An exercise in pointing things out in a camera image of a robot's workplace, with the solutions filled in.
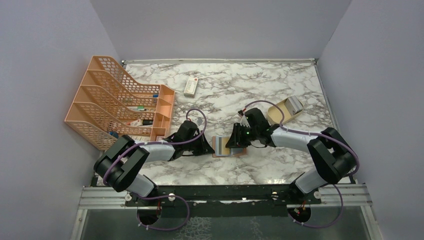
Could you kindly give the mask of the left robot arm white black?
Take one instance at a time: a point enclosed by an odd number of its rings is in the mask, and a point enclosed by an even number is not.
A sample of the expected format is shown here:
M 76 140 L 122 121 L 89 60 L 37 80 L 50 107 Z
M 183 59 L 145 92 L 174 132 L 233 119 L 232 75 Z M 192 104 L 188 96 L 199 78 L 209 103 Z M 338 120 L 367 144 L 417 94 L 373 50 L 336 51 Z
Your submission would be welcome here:
M 105 180 L 105 185 L 116 192 L 128 191 L 136 194 L 144 205 L 157 200 L 157 185 L 140 170 L 145 163 L 169 162 L 191 152 L 192 156 L 214 154 L 199 127 L 185 120 L 179 129 L 158 143 L 136 143 L 129 135 L 122 135 L 95 162 L 93 170 Z

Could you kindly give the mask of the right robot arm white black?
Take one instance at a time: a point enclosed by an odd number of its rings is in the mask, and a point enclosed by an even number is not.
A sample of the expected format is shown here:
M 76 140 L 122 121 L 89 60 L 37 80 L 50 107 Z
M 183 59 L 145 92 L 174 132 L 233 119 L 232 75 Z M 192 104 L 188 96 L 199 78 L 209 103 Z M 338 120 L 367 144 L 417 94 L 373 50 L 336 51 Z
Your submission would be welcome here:
M 337 184 L 359 166 L 358 156 L 332 127 L 321 132 L 305 132 L 270 124 L 258 108 L 239 113 L 241 122 L 233 125 L 226 148 L 246 148 L 253 141 L 259 141 L 265 147 L 290 148 L 310 154 L 314 168 L 289 185 L 287 196 L 296 204 L 319 187 Z

